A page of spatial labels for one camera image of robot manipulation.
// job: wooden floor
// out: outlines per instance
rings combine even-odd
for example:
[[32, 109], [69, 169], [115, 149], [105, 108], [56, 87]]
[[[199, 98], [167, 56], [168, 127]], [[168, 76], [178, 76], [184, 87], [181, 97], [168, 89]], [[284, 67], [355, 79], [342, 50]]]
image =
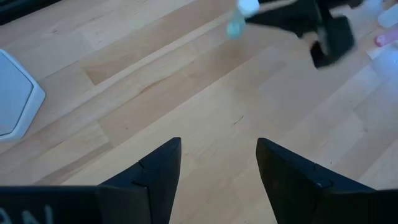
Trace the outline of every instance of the wooden floor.
[[310, 36], [227, 40], [234, 0], [64, 0], [1, 26], [0, 48], [47, 96], [26, 136], [0, 144], [0, 184], [98, 184], [180, 136], [171, 223], [275, 223], [258, 137], [398, 187], [398, 48], [373, 44], [386, 4], [336, 11], [358, 47], [323, 70]]

